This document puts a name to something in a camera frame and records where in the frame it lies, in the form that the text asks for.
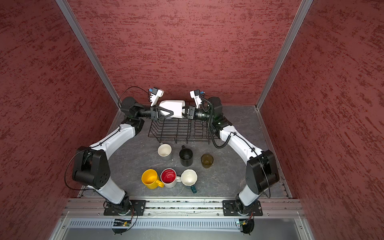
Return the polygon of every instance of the red textured wall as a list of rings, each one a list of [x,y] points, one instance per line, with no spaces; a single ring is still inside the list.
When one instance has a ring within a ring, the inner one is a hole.
[[[118,94],[158,86],[191,100],[198,88],[256,104],[301,0],[68,2]]]
[[[262,106],[317,240],[384,238],[384,2],[315,0]]]
[[[2,1],[0,39],[0,239],[47,239],[70,157],[117,108],[54,0]]]

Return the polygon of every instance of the black wire rack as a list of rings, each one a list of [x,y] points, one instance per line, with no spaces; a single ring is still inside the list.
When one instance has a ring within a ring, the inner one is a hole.
[[[187,118],[171,118],[163,121],[152,121],[148,137],[155,137],[159,142],[163,141],[185,141],[185,142],[208,142],[207,123],[200,120]]]

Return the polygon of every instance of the red mug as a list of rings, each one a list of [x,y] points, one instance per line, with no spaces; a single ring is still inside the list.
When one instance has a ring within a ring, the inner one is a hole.
[[[181,182],[181,177],[176,175],[176,171],[172,168],[165,169],[160,175],[161,181],[165,187],[174,187],[177,182]]]

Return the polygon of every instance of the white cup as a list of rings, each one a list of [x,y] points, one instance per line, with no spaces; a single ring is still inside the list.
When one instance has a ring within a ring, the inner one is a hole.
[[[197,182],[197,173],[192,169],[185,170],[181,175],[181,181],[186,188],[192,190],[193,193],[196,193],[196,187],[194,184]]]
[[[172,147],[169,144],[161,144],[157,149],[157,153],[164,160],[170,160],[172,158]]]
[[[164,183],[164,186],[168,188],[174,187],[176,183],[181,182],[181,177],[178,177],[176,175],[176,171],[172,168],[164,169],[164,171],[162,171],[160,174],[160,179]]]

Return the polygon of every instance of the table surface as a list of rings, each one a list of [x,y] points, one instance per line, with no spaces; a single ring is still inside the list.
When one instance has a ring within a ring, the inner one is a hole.
[[[224,116],[235,126],[245,138],[257,147],[267,150],[263,132],[253,106],[223,106]],[[140,197],[227,197],[234,198],[245,186],[245,167],[240,156],[230,147],[216,149],[207,142],[167,141],[172,147],[172,159],[162,160],[157,154],[160,143],[156,138],[148,137],[151,121],[145,119],[141,132],[124,143],[109,159],[112,180],[130,196]],[[181,146],[185,145],[193,151],[193,164],[184,167],[179,160]],[[214,158],[213,165],[205,169],[201,165],[201,155],[208,153]],[[166,168],[173,168],[180,176],[184,170],[193,169],[198,180],[195,184],[197,193],[179,182],[173,188],[148,189],[141,182],[141,175],[147,169],[156,170],[157,174]],[[98,195],[93,191],[84,191],[84,196]],[[271,186],[272,198],[288,198],[284,185],[280,181]]]

